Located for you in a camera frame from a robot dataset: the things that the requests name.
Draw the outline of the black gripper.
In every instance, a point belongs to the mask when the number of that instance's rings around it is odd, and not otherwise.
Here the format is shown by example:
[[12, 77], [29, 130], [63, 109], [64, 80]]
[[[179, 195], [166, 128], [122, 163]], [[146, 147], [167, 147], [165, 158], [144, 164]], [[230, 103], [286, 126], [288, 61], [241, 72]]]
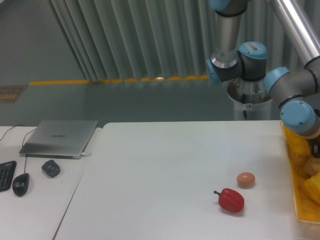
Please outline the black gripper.
[[320, 144], [314, 142], [311, 146], [311, 154], [314, 158], [320, 158]]

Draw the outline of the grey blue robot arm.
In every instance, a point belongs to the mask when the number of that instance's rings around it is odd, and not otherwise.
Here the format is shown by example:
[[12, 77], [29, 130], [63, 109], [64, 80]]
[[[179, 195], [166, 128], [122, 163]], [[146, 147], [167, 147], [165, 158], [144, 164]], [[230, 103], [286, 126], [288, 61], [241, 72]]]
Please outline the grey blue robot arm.
[[208, 77], [226, 82], [228, 96], [240, 109], [237, 120], [250, 120], [249, 107], [273, 103], [280, 120], [308, 140], [311, 154], [320, 155], [320, 112], [307, 97], [320, 91], [320, 39], [299, 0], [268, 0], [262, 42], [238, 43], [249, 0], [211, 0], [216, 14], [215, 45], [206, 60]]

